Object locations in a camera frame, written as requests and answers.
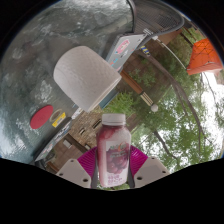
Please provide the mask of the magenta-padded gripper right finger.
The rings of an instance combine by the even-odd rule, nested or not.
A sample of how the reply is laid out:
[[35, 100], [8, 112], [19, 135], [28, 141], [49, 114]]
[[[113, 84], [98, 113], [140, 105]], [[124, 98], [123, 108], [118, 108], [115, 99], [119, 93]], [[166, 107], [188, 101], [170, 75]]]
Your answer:
[[130, 148], [128, 184], [131, 188], [143, 187], [169, 174], [155, 156], [148, 157], [134, 146]]

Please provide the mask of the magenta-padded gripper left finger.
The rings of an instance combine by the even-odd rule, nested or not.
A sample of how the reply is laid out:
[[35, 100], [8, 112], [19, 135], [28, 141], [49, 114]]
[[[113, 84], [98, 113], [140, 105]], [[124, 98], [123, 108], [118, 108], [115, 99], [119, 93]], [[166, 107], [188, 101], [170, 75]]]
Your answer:
[[98, 183], [97, 148], [88, 150], [78, 159], [69, 159], [56, 175], [81, 187], [96, 189]]

